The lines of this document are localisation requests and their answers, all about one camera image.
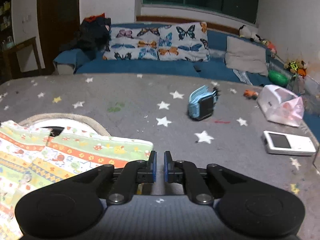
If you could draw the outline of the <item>blue sofa bench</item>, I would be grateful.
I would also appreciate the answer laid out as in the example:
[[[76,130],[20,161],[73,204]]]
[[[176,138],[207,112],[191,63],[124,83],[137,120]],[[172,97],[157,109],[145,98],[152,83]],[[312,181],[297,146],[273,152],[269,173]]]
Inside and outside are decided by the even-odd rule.
[[[155,24],[124,24],[112,25],[121,28],[144,28],[163,27],[166,25]],[[59,74],[80,74],[80,73],[135,73],[138,76],[143,74],[163,74],[202,77],[207,79],[224,80],[232,82],[243,82],[248,85],[265,86],[272,82],[267,76],[242,72],[226,67],[225,54],[227,47],[227,36],[236,37],[208,29],[208,48],[210,51],[210,61],[190,62],[190,61],[160,61],[160,60],[104,60],[105,48],[98,49],[90,54],[84,53],[80,49],[72,49],[61,52],[53,61],[55,70]],[[265,48],[268,71],[275,70],[279,62],[271,59],[271,53],[262,44],[251,42],[256,46]]]

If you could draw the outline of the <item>small orange toy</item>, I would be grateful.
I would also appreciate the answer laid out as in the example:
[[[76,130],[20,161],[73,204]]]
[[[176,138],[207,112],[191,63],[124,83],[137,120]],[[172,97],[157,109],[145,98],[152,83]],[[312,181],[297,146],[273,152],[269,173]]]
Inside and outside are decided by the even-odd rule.
[[[253,90],[246,89],[244,91],[244,97],[246,97],[248,99],[256,100],[258,98],[258,96],[259,96],[259,93],[255,92]]]

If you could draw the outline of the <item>blue toy watch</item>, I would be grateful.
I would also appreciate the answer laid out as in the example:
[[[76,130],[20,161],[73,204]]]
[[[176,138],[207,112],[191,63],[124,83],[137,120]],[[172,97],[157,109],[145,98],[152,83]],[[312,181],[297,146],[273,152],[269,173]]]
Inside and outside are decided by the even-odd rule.
[[[219,92],[217,87],[209,89],[208,86],[202,86],[193,91],[188,101],[189,118],[201,121],[212,116],[220,96]]]

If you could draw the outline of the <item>dark clothes pile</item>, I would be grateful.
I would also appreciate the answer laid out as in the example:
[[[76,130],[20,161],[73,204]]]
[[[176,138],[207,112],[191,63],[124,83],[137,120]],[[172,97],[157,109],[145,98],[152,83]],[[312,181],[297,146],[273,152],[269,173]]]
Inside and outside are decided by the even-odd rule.
[[[104,13],[86,17],[80,24],[75,38],[63,44],[59,52],[80,49],[84,53],[90,54],[105,48],[111,39],[110,30],[111,18],[106,18]]]

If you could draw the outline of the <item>small plush toys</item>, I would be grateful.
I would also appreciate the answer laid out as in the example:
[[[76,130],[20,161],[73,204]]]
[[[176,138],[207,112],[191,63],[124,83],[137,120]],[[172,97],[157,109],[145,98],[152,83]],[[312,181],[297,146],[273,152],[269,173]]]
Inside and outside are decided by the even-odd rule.
[[[289,61],[287,60],[284,64],[284,69],[288,70],[292,74],[297,74],[301,77],[306,76],[307,63],[303,60]]]

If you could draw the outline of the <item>dark wooden door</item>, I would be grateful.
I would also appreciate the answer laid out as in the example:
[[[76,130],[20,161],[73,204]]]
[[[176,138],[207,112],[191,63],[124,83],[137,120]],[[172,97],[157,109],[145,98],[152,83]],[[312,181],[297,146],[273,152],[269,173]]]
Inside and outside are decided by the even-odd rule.
[[[45,74],[55,71],[53,59],[71,42],[80,26],[79,0],[37,0],[37,26]]]

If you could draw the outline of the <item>white black plush toy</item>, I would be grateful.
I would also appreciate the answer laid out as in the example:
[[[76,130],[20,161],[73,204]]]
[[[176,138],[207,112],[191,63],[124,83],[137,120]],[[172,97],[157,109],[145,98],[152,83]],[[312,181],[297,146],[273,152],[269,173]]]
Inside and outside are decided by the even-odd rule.
[[[255,32],[249,30],[246,25],[242,25],[239,28],[239,36],[240,38],[246,38],[251,42],[263,43],[264,40]]]

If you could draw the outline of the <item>round induction cooktop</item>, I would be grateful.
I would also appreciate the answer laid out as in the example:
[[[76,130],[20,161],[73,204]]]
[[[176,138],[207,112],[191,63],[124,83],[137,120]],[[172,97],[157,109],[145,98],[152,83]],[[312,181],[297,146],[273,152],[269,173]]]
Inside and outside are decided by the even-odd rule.
[[[87,128],[93,134],[110,136],[108,131],[99,122],[88,116],[72,113],[37,114],[20,121],[18,124],[25,127],[51,128],[57,134],[60,134],[64,129],[70,129],[74,126],[79,129]]]

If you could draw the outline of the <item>white pink tissue bag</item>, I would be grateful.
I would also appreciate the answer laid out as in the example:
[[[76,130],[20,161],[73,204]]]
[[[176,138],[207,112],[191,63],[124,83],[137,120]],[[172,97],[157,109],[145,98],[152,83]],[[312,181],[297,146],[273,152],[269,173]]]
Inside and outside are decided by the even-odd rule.
[[[267,121],[299,127],[304,116],[301,96],[276,85],[266,85],[259,93],[257,103]]]

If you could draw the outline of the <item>butterfly print pillow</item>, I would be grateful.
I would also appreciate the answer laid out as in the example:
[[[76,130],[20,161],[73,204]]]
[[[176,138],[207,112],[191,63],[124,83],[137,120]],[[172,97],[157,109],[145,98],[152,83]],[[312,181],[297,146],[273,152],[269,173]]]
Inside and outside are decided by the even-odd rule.
[[[210,61],[206,22],[111,28],[104,60]]]

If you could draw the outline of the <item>star patterned grey tablecloth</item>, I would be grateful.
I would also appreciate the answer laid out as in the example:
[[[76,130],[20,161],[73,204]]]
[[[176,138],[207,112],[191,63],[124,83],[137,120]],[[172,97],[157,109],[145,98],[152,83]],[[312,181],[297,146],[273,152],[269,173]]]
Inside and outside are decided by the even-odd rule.
[[[76,74],[30,77],[1,85],[1,120],[20,122],[44,113],[73,113],[99,122],[112,136],[147,140],[158,153],[199,167],[216,163],[249,177],[294,190],[306,217],[302,239],[319,239],[319,174],[311,157],[268,154],[263,131],[310,136],[306,126],[284,126],[265,119],[246,85],[219,82],[220,97],[211,118],[192,121],[188,98],[212,81],[196,77],[136,74]]]

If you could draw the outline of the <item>green ball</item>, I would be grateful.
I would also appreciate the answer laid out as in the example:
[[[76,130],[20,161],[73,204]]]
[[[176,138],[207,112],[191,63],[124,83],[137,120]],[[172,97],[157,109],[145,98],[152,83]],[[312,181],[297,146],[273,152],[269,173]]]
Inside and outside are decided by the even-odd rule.
[[[286,87],[289,83],[288,78],[284,74],[281,74],[280,72],[277,72],[275,70],[270,70],[268,72],[268,79],[274,85],[278,85],[280,87]]]

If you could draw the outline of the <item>white handheld device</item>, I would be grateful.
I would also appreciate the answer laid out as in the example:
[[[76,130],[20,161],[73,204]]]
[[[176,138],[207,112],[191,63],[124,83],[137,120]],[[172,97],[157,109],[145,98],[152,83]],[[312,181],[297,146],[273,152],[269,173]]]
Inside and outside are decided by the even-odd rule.
[[[261,139],[269,154],[312,156],[317,150],[309,137],[263,131]]]

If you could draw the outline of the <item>grey cushion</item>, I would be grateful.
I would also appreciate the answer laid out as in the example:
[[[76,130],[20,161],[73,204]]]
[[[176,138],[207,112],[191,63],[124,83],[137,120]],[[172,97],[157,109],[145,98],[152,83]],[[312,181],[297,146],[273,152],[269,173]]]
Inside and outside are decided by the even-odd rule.
[[[263,76],[268,75],[265,48],[232,36],[227,36],[226,48],[227,68]]]

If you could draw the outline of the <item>patterned children's jacket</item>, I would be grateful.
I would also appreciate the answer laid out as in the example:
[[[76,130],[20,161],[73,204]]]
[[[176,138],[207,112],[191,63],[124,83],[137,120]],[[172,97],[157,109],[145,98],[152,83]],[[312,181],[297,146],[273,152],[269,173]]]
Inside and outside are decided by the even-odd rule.
[[[48,128],[1,124],[1,239],[19,239],[22,233],[14,209],[36,189],[89,171],[100,165],[124,167],[129,161],[147,160],[149,141],[102,136],[67,127],[52,136]]]

